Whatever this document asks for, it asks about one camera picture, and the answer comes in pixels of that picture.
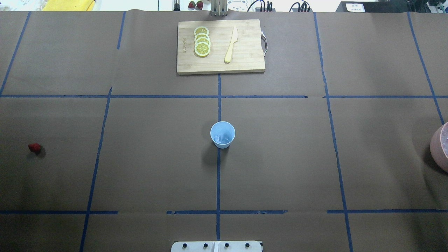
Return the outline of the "light blue plastic cup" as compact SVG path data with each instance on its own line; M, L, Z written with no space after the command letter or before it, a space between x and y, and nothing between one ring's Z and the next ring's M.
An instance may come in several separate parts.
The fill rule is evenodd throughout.
M232 124L227 121L215 123L210 130L210 137L214 145L220 149L225 149L235 139L236 131Z

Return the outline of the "pile of clear ice cubes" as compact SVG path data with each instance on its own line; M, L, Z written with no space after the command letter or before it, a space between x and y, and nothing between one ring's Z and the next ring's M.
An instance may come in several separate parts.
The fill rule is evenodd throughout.
M440 131L440 144L443 154L448 159L448 123L445 123Z

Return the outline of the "yellow plastic knife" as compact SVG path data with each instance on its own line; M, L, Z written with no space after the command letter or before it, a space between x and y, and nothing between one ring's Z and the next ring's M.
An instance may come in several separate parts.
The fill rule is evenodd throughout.
M224 58L224 62L226 64L229 64L231 62L231 60L232 60L233 48L234 48L234 44L237 42L237 38L238 38L237 27L233 27L231 40L229 42L229 46L227 48L227 51L226 51L226 54L225 54L225 58Z

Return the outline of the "bamboo cutting board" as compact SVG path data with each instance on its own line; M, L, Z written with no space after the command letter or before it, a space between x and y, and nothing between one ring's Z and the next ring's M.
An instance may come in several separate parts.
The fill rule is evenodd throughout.
M211 40L208 56L196 56L196 27L207 27ZM232 60L224 62L232 29L237 27L238 38L234 44ZM219 73L262 73L266 70L262 31L259 19L181 21L178 23L177 74L199 75Z

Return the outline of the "white bear pattern card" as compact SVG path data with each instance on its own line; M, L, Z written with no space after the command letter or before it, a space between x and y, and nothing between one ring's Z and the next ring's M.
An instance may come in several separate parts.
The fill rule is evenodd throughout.
M248 10L248 0L227 0L228 10L244 12Z

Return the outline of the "red strawberry on table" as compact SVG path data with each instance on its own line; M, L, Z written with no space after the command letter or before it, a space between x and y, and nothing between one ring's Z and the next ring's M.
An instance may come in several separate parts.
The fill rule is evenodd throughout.
M36 155L38 155L42 151L43 147L40 144L35 142L35 143L29 144L28 148L32 153L35 153Z

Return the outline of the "yellow cloth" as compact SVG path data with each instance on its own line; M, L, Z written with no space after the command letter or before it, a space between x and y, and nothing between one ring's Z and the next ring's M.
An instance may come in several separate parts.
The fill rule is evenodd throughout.
M48 0L43 11L91 11L95 4L95 0Z

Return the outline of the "pink bowl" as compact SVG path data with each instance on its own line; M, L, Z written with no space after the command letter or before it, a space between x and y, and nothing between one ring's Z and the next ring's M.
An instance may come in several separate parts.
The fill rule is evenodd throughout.
M430 141L430 153L432 155L433 160L436 162L438 167L440 167L444 172L448 172L448 159L443 154L441 144L440 144L440 131L441 127L433 134Z

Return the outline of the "aluminium frame post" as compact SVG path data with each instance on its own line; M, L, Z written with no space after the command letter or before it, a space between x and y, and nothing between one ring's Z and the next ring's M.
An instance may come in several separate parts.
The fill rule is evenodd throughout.
M228 3L227 0L210 0L211 2L211 16L227 16Z

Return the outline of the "black handled tool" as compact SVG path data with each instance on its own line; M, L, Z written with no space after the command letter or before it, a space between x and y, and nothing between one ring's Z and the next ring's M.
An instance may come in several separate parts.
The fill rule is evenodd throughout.
M181 11L180 10L180 1L179 0L174 0L173 1L173 11Z

